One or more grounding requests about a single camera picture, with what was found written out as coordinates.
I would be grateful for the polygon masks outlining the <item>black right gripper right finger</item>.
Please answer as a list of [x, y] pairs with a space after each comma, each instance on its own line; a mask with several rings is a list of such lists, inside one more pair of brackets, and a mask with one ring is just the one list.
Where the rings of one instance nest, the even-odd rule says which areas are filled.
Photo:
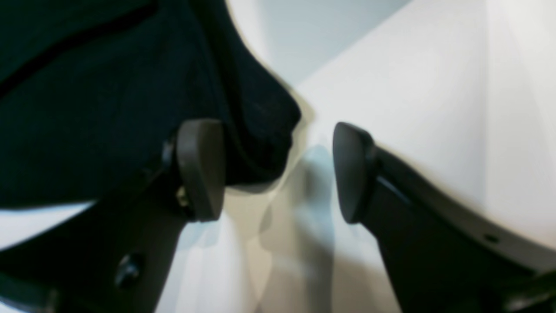
[[556, 254], [448, 197], [351, 123], [332, 152], [342, 216], [377, 240], [404, 313], [553, 313]]

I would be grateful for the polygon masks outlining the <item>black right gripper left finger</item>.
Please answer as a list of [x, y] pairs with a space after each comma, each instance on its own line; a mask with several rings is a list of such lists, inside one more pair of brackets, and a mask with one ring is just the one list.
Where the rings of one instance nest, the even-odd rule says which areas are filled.
[[124, 183], [1, 251], [1, 304], [24, 313], [153, 313], [190, 221], [220, 217], [222, 123], [189, 120]]

